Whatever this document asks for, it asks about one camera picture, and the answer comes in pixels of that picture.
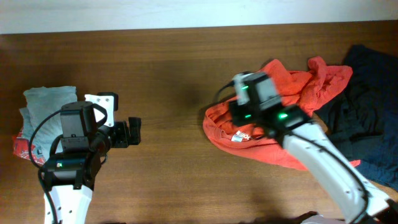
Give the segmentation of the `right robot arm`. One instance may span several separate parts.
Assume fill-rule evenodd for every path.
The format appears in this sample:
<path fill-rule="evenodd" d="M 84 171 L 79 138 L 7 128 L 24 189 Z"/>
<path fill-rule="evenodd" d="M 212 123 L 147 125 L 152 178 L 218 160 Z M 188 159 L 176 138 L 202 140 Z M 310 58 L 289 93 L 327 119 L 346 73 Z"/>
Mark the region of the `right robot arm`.
<path fill-rule="evenodd" d="M 397 223 L 397 202 L 358 172 L 299 106 L 284 106 L 264 72 L 239 73 L 229 103 L 235 126 L 253 124 L 298 159 L 342 211 L 346 223 Z"/>

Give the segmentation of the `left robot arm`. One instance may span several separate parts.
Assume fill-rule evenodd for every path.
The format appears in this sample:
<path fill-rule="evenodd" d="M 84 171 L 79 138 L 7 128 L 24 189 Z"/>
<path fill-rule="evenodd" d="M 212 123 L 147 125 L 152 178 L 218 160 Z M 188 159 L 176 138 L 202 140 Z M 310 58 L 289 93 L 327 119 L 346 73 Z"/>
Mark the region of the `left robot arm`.
<path fill-rule="evenodd" d="M 89 101 L 63 105 L 59 111 L 62 134 L 39 169 L 44 190 L 46 223 L 84 223 L 96 175 L 112 148 L 127 148 L 141 141 L 141 119 L 130 117 L 114 125 L 110 113 Z"/>

